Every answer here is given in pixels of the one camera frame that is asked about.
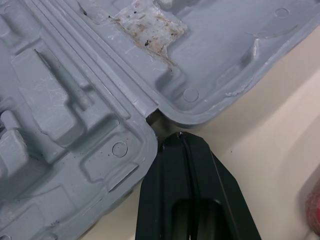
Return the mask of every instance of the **open tool case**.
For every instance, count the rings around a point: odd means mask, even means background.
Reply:
[[[0,239],[78,238],[150,168],[151,113],[209,121],[319,23],[319,0],[0,0]]]

